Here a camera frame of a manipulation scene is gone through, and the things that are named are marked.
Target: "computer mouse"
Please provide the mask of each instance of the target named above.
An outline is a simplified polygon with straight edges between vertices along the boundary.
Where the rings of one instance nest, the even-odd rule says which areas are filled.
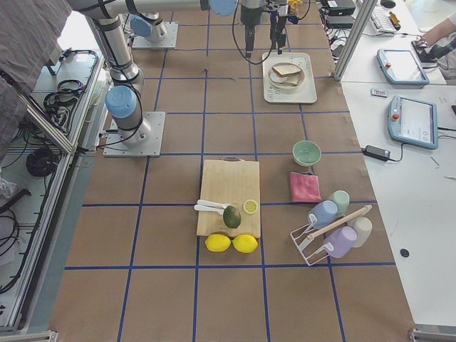
[[[396,3],[394,2],[394,0],[381,0],[380,5],[386,7],[387,9],[391,9],[394,6],[396,6]]]

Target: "green bowl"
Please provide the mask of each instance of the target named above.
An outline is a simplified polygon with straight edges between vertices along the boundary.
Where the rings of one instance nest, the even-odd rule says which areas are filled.
[[[321,151],[316,143],[301,140],[293,146],[293,158],[300,166],[312,166],[320,160]]]

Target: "person's arm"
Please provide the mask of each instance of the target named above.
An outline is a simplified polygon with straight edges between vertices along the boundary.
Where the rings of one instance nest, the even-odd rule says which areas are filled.
[[[445,19],[440,24],[434,26],[428,32],[423,34],[423,39],[429,46],[431,46],[434,45],[439,39],[448,36],[454,31],[456,31],[456,25],[454,25],[449,19]]]

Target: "avocado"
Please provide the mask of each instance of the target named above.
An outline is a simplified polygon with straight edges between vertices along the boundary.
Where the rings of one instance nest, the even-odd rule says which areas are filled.
[[[226,224],[228,228],[235,229],[239,227],[239,225],[241,224],[241,213],[238,209],[236,209],[232,205],[229,205],[223,211],[223,222]]]

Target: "tablet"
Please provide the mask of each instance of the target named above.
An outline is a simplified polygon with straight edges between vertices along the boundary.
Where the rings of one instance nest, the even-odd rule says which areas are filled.
[[[428,76],[410,50],[381,49],[377,51],[377,59],[391,84],[419,87],[429,84]]]
[[[437,106],[395,96],[388,113],[388,131],[393,140],[435,150],[438,147]]]

